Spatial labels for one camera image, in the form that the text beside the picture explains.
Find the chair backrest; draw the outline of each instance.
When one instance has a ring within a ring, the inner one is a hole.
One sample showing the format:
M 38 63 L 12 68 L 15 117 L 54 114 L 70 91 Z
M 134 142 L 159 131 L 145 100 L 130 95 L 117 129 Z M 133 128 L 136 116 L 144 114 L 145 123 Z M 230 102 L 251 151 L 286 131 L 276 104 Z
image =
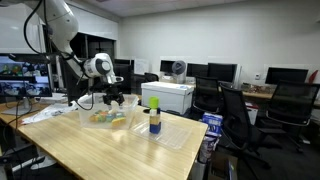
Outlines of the chair backrest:
M 152 73 L 144 73 L 145 82 L 159 81 L 159 76 Z
M 142 95 L 141 84 L 145 83 L 146 77 L 141 74 L 132 75 L 131 93 Z
M 131 67 L 125 64 L 114 64 L 113 71 L 116 76 L 123 77 L 123 81 L 118 86 L 119 92 L 131 94 Z
M 267 116 L 286 124 L 307 125 L 318 91 L 318 84 L 280 81 L 267 108 Z
M 222 104 L 218 79 L 196 76 L 194 106 L 208 112 L 215 112 Z
M 225 116 L 222 130 L 239 149 L 247 148 L 251 140 L 251 123 L 242 91 L 221 85 Z

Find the ceiling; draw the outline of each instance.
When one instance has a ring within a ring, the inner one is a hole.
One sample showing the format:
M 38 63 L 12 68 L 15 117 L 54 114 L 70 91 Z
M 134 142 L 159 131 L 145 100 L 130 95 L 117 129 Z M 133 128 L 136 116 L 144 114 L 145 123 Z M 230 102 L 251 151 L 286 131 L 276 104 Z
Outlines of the ceiling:
M 174 11 L 244 0 L 84 0 L 117 16 L 128 17 L 142 14 Z

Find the computer monitor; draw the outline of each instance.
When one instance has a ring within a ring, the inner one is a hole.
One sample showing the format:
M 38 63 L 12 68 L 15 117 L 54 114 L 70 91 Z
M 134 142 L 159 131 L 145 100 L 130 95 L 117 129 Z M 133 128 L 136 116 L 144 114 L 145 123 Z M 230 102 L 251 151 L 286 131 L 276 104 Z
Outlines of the computer monitor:
M 276 85 L 280 80 L 292 82 L 305 82 L 307 74 L 307 69 L 269 67 L 265 83 Z
M 130 61 L 128 59 L 115 59 L 114 63 L 115 64 L 125 64 L 125 65 L 130 65 Z
M 208 63 L 208 77 L 215 77 L 220 82 L 233 83 L 237 73 L 237 64 Z
M 172 65 L 175 61 L 161 60 L 160 71 L 165 73 L 173 73 Z
M 196 76 L 206 77 L 207 75 L 208 75 L 208 65 L 188 63 L 187 76 L 189 76 L 189 77 L 196 77 Z
M 48 65 L 16 62 L 8 55 L 0 54 L 0 96 L 23 98 L 26 101 L 23 103 L 25 106 L 18 107 L 18 115 L 35 111 L 35 108 L 26 107 L 29 104 L 26 97 L 52 96 Z M 15 115 L 16 108 L 2 113 Z

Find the desk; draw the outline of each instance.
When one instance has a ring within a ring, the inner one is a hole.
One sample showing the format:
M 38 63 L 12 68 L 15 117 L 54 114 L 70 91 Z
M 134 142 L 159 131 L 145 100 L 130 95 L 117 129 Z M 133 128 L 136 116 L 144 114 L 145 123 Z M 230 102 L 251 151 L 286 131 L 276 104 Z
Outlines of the desk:
M 272 94 L 267 94 L 267 93 L 249 93 L 249 92 L 244 92 L 243 95 L 247 97 L 254 97 L 254 98 L 261 98 L 261 99 L 271 99 Z M 316 100 L 313 104 L 316 107 L 320 107 L 320 100 Z
M 164 80 L 164 79 L 161 79 L 160 82 L 175 83 L 173 81 Z M 185 83 L 185 85 L 189 85 L 189 86 L 196 88 L 196 84 Z M 247 97 L 261 98 L 261 99 L 271 99 L 271 97 L 272 97 L 272 94 L 268 94 L 268 93 L 250 93 L 250 92 L 245 92 L 245 91 L 243 91 L 243 95 L 247 96 Z M 320 100 L 316 100 L 314 102 L 314 106 L 320 108 Z
M 133 124 L 148 118 L 143 109 L 137 106 Z M 182 128 L 192 127 L 181 149 L 163 147 L 129 130 L 81 128 L 78 112 L 20 126 L 18 131 L 83 179 L 187 179 L 207 125 L 167 113 L 161 116 Z M 8 122 L 14 116 L 1 118 Z

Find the fan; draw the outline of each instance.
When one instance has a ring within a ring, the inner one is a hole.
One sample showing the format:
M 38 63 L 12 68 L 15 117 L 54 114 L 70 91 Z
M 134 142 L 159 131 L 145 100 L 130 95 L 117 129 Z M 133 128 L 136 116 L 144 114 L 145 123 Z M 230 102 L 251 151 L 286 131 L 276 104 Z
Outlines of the fan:
M 172 72 L 177 75 L 177 83 L 183 84 L 186 81 L 186 63 L 184 61 L 175 61 L 172 64 Z

